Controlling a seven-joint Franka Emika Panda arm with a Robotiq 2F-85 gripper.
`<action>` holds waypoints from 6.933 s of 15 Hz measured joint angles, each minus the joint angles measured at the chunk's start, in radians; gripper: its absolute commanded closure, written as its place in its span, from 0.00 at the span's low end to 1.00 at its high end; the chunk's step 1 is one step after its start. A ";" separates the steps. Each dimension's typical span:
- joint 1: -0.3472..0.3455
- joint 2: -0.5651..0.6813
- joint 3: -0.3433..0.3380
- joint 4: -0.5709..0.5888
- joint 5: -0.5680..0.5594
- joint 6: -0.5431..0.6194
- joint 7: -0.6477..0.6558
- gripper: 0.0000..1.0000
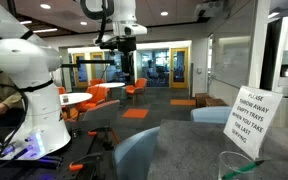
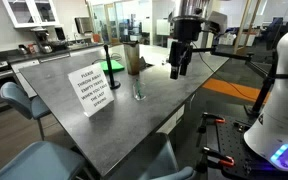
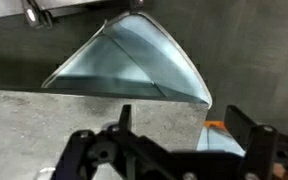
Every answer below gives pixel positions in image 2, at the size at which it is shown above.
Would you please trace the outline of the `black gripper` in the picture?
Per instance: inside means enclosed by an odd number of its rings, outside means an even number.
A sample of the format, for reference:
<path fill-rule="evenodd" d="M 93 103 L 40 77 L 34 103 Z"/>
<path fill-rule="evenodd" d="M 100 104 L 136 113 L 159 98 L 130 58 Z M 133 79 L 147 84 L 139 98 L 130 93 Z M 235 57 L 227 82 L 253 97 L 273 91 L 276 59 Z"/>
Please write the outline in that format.
<path fill-rule="evenodd" d="M 193 16 L 177 16 L 171 19 L 173 24 L 172 37 L 181 42 L 197 41 L 199 33 L 202 31 L 201 25 L 205 22 L 204 18 Z M 173 42 L 169 55 L 169 63 L 171 64 L 171 79 L 177 79 L 179 74 L 185 76 L 187 67 L 192 57 L 191 45 L 186 44 L 182 50 L 182 44 Z"/>

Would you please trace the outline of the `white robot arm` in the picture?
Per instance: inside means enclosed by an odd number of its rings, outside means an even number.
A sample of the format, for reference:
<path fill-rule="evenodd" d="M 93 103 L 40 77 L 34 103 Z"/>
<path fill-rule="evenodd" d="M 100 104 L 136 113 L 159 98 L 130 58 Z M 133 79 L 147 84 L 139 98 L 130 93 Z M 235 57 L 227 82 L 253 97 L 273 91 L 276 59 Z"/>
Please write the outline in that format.
<path fill-rule="evenodd" d="M 203 15 L 210 0 L 175 0 L 170 22 L 173 38 L 169 54 L 170 77 L 185 75 L 192 54 L 192 43 L 199 37 L 203 23 L 214 34 L 223 31 L 223 17 Z M 256 121 L 244 133 L 244 141 L 256 154 L 280 171 L 288 172 L 288 32 L 277 43 L 277 67 L 270 96 Z"/>

